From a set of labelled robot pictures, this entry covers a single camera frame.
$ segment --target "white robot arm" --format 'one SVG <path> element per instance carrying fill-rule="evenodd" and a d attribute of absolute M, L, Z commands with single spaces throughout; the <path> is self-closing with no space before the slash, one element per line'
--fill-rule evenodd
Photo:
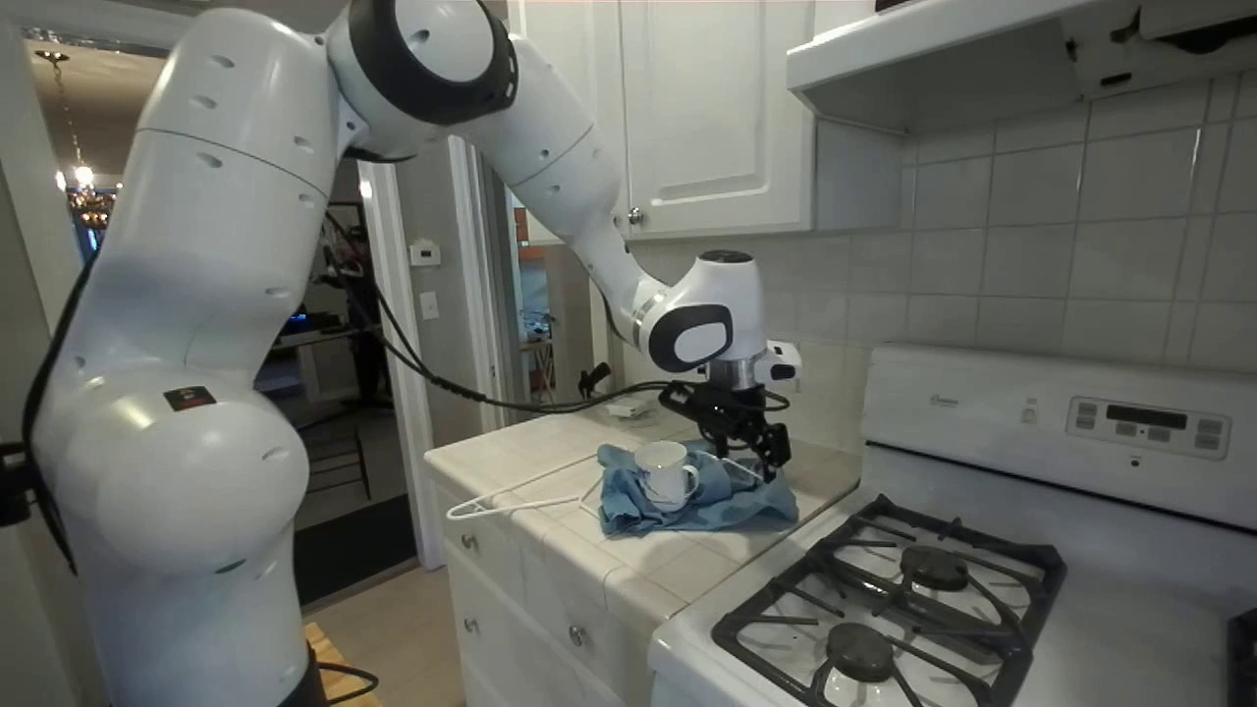
<path fill-rule="evenodd" d="M 475 0 L 355 0 L 325 37 L 204 10 L 143 115 L 22 425 L 110 704 L 324 704 L 292 579 L 309 465 L 252 380 L 303 301 L 343 154 L 398 160 L 435 134 L 469 139 L 585 259 L 659 370 L 710 364 L 671 410 L 786 465 L 761 380 L 799 356 L 761 338 L 754 259 L 650 278 L 613 232 L 618 166 L 588 118 Z"/>

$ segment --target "countertop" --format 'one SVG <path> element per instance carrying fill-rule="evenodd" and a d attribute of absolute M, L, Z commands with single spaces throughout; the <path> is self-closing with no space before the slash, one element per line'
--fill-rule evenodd
<path fill-rule="evenodd" d="M 613 422 L 604 411 L 542 418 L 435 449 L 427 465 L 456 499 L 490 496 L 500 508 L 575 499 L 561 508 L 508 509 L 500 522 L 561 554 L 564 564 L 604 590 L 608 610 L 638 632 L 654 632 L 795 526 L 604 537 L 597 522 L 597 449 L 618 445 L 634 452 L 643 440 L 697 440 L 697 425 L 659 410 L 643 422 Z M 783 475 L 799 496 L 799 522 L 807 522 L 858 486 L 862 465 L 839 452 L 795 445 Z"/>

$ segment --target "gas stove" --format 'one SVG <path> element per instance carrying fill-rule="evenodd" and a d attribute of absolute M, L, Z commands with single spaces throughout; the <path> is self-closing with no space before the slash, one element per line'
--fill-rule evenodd
<path fill-rule="evenodd" d="M 1059 579 L 1048 547 L 877 499 L 726 614 L 715 644 L 813 707 L 1004 707 Z"/>
<path fill-rule="evenodd" d="M 657 632 L 654 704 L 1257 707 L 1252 636 L 1257 380 L 877 350 L 862 486 Z"/>

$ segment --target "blue towel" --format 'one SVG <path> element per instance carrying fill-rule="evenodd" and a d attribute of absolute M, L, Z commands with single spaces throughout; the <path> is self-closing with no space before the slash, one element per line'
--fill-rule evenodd
<path fill-rule="evenodd" d="M 726 526 L 795 526 L 799 501 L 786 479 L 757 482 L 737 469 L 726 469 L 715 456 L 697 452 L 688 445 L 688 465 L 701 473 L 701 490 L 677 513 L 657 509 L 642 479 L 634 452 L 602 445 L 602 530 L 608 537 L 650 534 L 650 530 L 726 530 Z"/>

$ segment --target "upper cabinet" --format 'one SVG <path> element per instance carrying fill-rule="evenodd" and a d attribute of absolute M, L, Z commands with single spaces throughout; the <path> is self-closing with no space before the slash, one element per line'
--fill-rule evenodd
<path fill-rule="evenodd" d="M 511 5 L 621 156 L 634 241 L 813 223 L 813 118 L 786 92 L 811 18 L 811 0 Z"/>

